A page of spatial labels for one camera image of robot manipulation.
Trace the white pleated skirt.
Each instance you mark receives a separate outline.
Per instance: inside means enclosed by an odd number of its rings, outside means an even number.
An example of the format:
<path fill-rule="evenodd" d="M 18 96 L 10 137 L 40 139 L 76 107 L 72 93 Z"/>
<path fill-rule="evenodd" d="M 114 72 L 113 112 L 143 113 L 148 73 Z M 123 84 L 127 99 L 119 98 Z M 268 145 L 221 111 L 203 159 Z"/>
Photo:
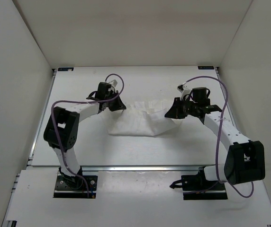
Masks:
<path fill-rule="evenodd" d="M 105 110 L 101 118 L 109 135 L 153 137 L 180 127 L 182 120 L 164 117 L 170 107 L 167 99 L 137 101 L 126 104 L 125 110 Z"/>

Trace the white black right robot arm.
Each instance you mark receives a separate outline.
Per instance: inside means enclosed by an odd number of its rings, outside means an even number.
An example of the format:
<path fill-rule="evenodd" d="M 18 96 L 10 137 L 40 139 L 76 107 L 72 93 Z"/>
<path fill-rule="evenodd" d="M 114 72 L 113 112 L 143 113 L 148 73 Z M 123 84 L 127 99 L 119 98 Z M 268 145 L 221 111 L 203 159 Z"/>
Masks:
<path fill-rule="evenodd" d="M 229 120 L 222 117 L 222 109 L 210 103 L 208 88 L 197 87 L 189 90 L 186 86 L 179 85 L 177 89 L 181 96 L 174 99 L 165 117 L 184 119 L 190 115 L 200 119 L 227 150 L 224 164 L 203 167 L 202 174 L 196 178 L 197 186 L 205 190 L 216 180 L 232 185 L 263 180 L 265 178 L 263 144 L 260 141 L 250 140 Z"/>

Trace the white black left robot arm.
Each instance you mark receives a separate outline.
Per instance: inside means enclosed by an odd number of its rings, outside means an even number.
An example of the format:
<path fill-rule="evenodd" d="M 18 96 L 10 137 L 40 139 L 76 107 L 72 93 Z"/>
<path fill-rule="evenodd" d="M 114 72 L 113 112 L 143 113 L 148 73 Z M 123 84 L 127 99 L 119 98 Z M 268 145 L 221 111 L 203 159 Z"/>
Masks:
<path fill-rule="evenodd" d="M 43 138 L 55 151 L 59 163 L 60 173 L 72 188 L 82 185 L 83 176 L 74 152 L 79 123 L 83 120 L 103 112 L 125 110 L 120 92 L 116 90 L 117 81 L 100 82 L 98 89 L 90 93 L 88 102 L 66 101 L 75 104 L 63 108 L 58 106 L 65 101 L 57 101 L 51 107 L 51 115 L 46 125 Z"/>

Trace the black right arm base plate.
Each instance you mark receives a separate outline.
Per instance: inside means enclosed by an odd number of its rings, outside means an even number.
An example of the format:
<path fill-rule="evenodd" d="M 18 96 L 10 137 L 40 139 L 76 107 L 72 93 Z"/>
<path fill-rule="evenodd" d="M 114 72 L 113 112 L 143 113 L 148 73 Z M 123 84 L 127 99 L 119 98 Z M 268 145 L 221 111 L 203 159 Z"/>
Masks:
<path fill-rule="evenodd" d="M 205 175 L 182 175 L 180 180 L 174 181 L 170 188 L 183 191 L 185 201 L 227 200 L 228 196 L 223 183 L 208 181 Z"/>

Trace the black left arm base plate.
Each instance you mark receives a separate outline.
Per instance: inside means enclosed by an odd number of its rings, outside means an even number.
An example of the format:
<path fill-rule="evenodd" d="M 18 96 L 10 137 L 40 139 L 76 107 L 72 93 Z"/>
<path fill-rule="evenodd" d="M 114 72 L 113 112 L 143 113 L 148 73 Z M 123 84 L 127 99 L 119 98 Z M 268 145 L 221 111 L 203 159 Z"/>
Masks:
<path fill-rule="evenodd" d="M 78 198 L 95 199 L 97 196 L 97 175 L 84 175 L 88 187 L 84 181 L 77 176 L 67 176 L 61 172 L 59 167 L 54 186 L 54 198 Z"/>

